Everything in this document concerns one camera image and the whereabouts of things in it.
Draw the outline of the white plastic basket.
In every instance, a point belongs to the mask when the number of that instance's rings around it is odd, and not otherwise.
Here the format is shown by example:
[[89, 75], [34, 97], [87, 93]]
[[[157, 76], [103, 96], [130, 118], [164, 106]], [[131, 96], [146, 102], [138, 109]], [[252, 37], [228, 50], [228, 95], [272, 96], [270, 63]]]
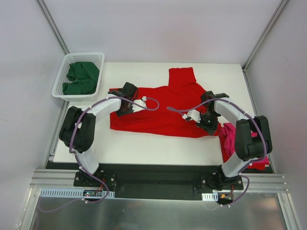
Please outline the white plastic basket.
[[94, 99], [99, 91], [105, 55], [100, 52], [69, 53], [64, 56], [52, 96], [68, 102]]

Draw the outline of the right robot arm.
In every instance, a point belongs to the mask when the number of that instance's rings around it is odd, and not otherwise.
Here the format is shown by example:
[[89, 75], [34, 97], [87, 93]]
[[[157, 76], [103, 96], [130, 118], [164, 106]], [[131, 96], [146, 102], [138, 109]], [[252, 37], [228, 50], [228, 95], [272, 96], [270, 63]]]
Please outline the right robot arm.
[[201, 105], [206, 112], [200, 114], [198, 127], [213, 135], [218, 128], [218, 117], [223, 116], [236, 127], [234, 154], [220, 165], [212, 176], [205, 179], [206, 185], [215, 190], [227, 189], [250, 165], [266, 158], [272, 151], [272, 139], [268, 119], [251, 116], [234, 104], [225, 93], [205, 92]]

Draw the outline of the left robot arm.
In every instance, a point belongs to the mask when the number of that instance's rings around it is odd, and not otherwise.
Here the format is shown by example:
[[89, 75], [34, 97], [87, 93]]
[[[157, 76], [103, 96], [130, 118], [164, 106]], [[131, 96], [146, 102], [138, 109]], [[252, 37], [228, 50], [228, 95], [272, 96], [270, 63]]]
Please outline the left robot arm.
[[132, 113], [137, 96], [138, 88], [126, 82], [122, 88], [109, 91], [105, 98], [85, 109], [71, 106], [67, 110], [59, 139], [75, 157], [80, 173], [90, 186], [99, 185], [102, 179], [93, 147], [96, 124], [113, 112], [119, 116]]

